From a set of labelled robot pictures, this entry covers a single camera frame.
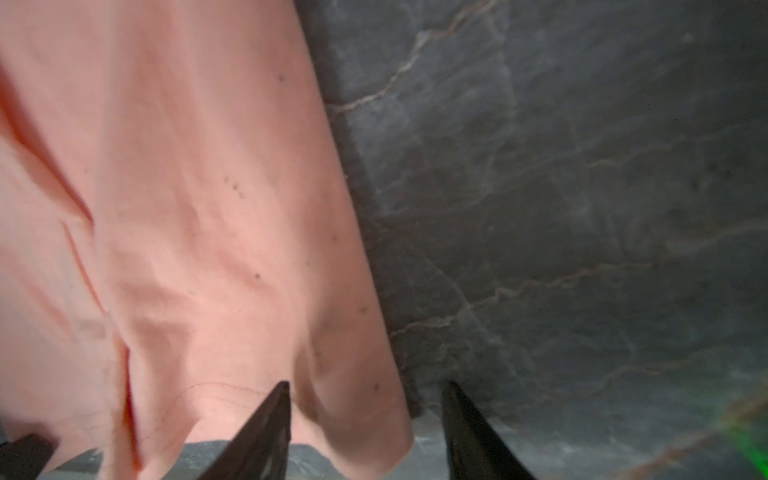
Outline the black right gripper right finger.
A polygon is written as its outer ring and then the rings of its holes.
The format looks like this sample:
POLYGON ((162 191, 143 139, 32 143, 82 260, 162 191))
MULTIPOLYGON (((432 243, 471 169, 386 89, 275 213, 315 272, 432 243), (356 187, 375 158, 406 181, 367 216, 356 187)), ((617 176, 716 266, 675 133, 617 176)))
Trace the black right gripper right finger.
POLYGON ((454 381, 442 391, 442 427, 451 480, 535 480, 454 381))

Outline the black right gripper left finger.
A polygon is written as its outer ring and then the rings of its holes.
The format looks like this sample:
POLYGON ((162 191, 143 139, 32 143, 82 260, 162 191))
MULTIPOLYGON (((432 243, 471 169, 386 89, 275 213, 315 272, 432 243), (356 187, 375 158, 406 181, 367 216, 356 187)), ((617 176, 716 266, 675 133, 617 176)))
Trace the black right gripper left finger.
POLYGON ((290 383, 280 381, 200 480, 285 480, 291 441, 290 383))

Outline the peach printed t-shirt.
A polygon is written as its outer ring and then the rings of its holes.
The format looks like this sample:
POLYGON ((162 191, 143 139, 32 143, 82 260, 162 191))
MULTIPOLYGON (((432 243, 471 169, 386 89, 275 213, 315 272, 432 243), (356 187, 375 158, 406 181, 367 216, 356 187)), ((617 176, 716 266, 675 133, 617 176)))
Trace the peach printed t-shirt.
POLYGON ((159 479, 279 381, 350 479, 413 444, 290 1, 1 5, 1 425, 159 479))

